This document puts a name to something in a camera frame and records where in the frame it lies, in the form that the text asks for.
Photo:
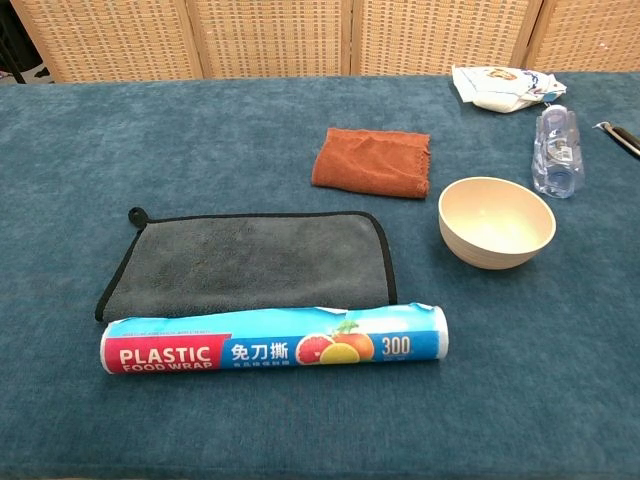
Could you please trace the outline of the blue plush table cover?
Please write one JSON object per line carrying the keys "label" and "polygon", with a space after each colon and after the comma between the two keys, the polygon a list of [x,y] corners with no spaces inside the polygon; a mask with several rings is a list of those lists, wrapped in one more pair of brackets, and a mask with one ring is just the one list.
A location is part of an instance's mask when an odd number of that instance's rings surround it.
{"label": "blue plush table cover", "polygon": [[[535,119],[446,77],[0,87],[0,479],[640,480],[640,73],[563,73],[584,187],[526,264],[438,229],[451,182],[531,182]],[[430,136],[424,199],[311,183],[330,128]],[[401,301],[443,308],[440,362],[110,375],[94,309],[127,214],[361,210]]]}

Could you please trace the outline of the white printed plastic bag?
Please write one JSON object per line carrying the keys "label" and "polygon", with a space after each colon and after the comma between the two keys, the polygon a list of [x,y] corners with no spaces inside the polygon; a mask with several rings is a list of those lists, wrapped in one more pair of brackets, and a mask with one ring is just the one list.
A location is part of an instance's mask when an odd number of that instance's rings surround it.
{"label": "white printed plastic bag", "polygon": [[512,113],[542,103],[542,96],[550,90],[567,90],[553,74],[528,69],[453,66],[451,75],[463,103],[497,113]]}

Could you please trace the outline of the grey cloth with black trim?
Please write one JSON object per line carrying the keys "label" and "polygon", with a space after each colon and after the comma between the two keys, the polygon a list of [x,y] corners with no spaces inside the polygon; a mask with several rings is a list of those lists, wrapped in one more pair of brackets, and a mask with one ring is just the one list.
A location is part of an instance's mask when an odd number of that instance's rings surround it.
{"label": "grey cloth with black trim", "polygon": [[362,211],[153,219],[128,213],[136,235],[95,309],[98,322],[260,308],[394,305],[392,257]]}

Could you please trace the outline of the woven rattan screen panel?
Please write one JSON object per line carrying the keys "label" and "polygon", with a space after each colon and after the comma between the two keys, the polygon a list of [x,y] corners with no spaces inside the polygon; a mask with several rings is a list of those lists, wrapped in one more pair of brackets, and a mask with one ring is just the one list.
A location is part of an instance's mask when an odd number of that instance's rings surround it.
{"label": "woven rattan screen panel", "polygon": [[186,0],[10,0],[57,83],[204,77]]}
{"label": "woven rattan screen panel", "polygon": [[351,73],[354,0],[186,0],[207,78]]}
{"label": "woven rattan screen panel", "polygon": [[520,67],[543,0],[353,0],[350,73]]}
{"label": "woven rattan screen panel", "polygon": [[640,72],[640,0],[542,0],[524,66]]}

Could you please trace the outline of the blue plastic food wrap roll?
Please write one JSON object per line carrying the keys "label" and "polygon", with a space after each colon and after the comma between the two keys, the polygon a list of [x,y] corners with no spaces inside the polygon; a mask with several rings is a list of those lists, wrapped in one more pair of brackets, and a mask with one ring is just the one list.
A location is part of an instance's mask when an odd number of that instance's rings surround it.
{"label": "blue plastic food wrap roll", "polygon": [[110,323],[100,359],[110,374],[441,360],[445,314],[422,303],[365,310],[269,308]]}

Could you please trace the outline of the black tripod stand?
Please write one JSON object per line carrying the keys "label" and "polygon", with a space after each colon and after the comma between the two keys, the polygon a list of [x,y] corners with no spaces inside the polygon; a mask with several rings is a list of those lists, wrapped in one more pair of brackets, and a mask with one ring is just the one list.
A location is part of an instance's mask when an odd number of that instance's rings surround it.
{"label": "black tripod stand", "polygon": [[23,73],[35,70],[35,79],[50,78],[35,44],[10,0],[0,0],[0,78],[26,82]]}

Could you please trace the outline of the clear plastic water bottle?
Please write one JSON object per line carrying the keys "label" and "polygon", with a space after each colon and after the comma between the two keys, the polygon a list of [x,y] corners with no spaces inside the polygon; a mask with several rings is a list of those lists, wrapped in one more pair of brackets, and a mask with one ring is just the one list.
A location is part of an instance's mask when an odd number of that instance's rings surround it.
{"label": "clear plastic water bottle", "polygon": [[531,170],[535,190],[547,196],[566,199],[582,188],[585,171],[574,111],[551,105],[536,118]]}

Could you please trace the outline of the metal ladle with black grip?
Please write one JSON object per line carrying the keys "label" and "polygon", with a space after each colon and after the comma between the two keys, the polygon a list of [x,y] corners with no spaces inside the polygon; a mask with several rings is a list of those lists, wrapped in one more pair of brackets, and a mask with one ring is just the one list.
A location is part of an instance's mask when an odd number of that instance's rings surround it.
{"label": "metal ladle with black grip", "polygon": [[640,138],[636,137],[620,126],[614,126],[610,122],[599,122],[593,126],[594,129],[604,131],[617,144],[624,148],[636,159],[640,160]]}

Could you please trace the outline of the beige plastic bowl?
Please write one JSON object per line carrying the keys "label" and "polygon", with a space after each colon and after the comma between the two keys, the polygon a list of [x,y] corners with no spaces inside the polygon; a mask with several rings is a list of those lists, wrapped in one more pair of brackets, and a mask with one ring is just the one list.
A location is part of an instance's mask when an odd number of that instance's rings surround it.
{"label": "beige plastic bowl", "polygon": [[481,269],[520,266],[556,233],[550,207],[531,190],[495,177],[449,184],[438,199],[441,237],[460,260]]}

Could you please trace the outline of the rust orange folded cloth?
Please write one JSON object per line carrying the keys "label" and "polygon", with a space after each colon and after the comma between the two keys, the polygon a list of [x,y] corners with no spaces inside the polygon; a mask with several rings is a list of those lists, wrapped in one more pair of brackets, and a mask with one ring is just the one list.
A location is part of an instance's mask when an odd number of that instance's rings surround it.
{"label": "rust orange folded cloth", "polygon": [[424,199],[429,192],[430,136],[330,128],[311,183],[348,192]]}

